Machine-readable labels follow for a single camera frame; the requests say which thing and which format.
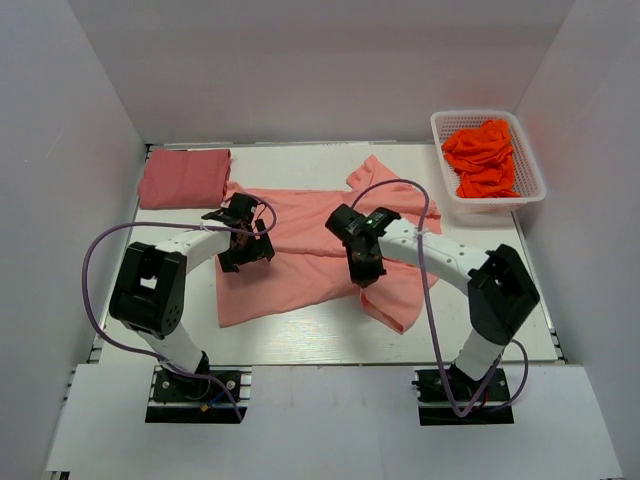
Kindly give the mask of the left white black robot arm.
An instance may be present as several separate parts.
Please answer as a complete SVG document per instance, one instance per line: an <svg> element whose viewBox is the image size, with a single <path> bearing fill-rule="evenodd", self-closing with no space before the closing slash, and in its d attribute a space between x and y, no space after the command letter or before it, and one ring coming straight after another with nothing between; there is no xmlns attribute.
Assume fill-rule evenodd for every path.
<svg viewBox="0 0 640 480"><path fill-rule="evenodd" d="M199 399L211 387L209 360L181 324L187 276L217 258L225 273L275 255L262 220L255 225L233 221L226 225L205 220L158 244L134 242L122 260L109 303L109 314L136 332L151 354L177 376L177 387Z"/></svg>

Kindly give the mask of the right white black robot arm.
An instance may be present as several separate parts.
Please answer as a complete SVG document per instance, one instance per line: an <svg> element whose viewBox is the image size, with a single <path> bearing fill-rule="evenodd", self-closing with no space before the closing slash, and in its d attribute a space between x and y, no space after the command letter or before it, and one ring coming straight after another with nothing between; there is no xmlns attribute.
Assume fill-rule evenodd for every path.
<svg viewBox="0 0 640 480"><path fill-rule="evenodd" d="M332 232L346 249L351 280L361 287L386 274L386 260L395 260L423 267L467 297L471 331L449 368L451 384L466 399L484 391L490 368L540 301L519 253L505 244L465 246L384 210Z"/></svg>

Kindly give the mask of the salmon pink t shirt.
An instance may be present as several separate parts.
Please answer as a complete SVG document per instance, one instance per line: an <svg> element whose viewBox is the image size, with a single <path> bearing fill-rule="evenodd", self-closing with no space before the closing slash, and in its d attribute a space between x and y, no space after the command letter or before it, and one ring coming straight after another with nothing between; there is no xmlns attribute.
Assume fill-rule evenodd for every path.
<svg viewBox="0 0 640 480"><path fill-rule="evenodd" d="M398 212L411 223L422 213L425 225L440 233L440 212L414 187L370 156L346 179L348 190L256 189L254 195L275 209L264 214L274 257L240 266L236 273L216 272L218 322L231 327L259 317L286 313L336 298L354 296L361 309L398 333L414 325L424 298L420 272L397 261L361 289L349 277L345 249L325 227L341 204L356 204L362 213L377 207Z"/></svg>

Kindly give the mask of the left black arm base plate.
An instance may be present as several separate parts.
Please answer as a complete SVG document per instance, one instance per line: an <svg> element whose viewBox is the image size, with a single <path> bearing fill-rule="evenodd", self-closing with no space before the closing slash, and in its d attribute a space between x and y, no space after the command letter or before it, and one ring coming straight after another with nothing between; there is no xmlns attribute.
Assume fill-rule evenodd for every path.
<svg viewBox="0 0 640 480"><path fill-rule="evenodd" d="M241 417L249 406L252 371L248 367L211 370L233 397ZM179 376L156 367L145 422L148 424L240 424L232 402L217 383Z"/></svg>

